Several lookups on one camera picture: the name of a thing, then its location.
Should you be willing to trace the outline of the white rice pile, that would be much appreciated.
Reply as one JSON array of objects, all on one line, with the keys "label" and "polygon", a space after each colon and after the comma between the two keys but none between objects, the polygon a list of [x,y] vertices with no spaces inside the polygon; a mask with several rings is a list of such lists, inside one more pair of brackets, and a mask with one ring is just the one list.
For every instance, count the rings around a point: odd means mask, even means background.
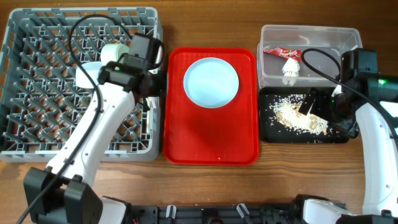
[{"label": "white rice pile", "polygon": [[287,131],[299,134],[327,135],[328,122],[313,114],[302,114],[299,109],[305,95],[276,96],[276,99],[269,103],[269,110],[272,112],[271,125],[279,123]]}]

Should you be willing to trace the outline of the green bowl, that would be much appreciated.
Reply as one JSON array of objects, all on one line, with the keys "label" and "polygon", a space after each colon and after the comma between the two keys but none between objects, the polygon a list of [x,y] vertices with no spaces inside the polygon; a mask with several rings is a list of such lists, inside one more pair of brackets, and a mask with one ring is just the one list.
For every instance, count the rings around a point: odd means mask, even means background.
[{"label": "green bowl", "polygon": [[116,62],[123,53],[128,53],[129,47],[124,44],[106,44],[100,53],[100,61],[102,65],[108,62]]}]

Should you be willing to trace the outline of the light blue plate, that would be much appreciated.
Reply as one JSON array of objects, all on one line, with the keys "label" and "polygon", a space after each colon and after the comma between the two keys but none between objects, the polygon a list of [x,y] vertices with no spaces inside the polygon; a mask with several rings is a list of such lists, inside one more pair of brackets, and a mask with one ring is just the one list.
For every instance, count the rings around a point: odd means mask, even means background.
[{"label": "light blue plate", "polygon": [[237,95],[238,73],[225,60],[216,57],[201,58],[186,70],[183,89],[194,104],[202,108],[220,108]]}]

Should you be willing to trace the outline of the white plastic spoon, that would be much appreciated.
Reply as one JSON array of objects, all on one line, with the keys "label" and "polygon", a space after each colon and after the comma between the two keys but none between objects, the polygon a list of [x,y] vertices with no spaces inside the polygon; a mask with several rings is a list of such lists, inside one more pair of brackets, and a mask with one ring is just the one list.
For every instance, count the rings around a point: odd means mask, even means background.
[{"label": "white plastic spoon", "polygon": [[149,129],[151,131],[156,131],[157,110],[159,108],[158,99],[156,97],[150,97],[149,103],[150,103]]}]

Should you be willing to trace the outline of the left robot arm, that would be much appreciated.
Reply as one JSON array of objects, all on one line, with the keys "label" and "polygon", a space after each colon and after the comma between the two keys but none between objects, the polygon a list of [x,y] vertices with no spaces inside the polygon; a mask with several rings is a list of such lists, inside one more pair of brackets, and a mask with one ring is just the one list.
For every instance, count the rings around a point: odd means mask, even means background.
[{"label": "left robot arm", "polygon": [[136,96],[159,96],[165,74],[153,74],[162,56],[126,54],[99,72],[99,83],[82,119],[60,152],[44,170],[30,168],[24,177],[28,207],[18,222],[132,223],[131,204],[99,197],[92,186],[114,134],[133,110]]}]

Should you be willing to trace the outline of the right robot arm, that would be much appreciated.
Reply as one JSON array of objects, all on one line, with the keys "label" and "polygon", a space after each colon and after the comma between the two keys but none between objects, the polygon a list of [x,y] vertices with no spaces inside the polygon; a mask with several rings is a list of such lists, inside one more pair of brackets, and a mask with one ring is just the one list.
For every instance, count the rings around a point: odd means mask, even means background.
[{"label": "right robot arm", "polygon": [[350,133],[359,129],[363,142],[365,194],[355,215],[331,201],[308,198],[301,208],[306,223],[397,223],[397,77],[377,69],[377,53],[356,48],[342,54],[336,78],[309,65],[336,83],[339,92],[311,88],[300,113],[311,113]]}]

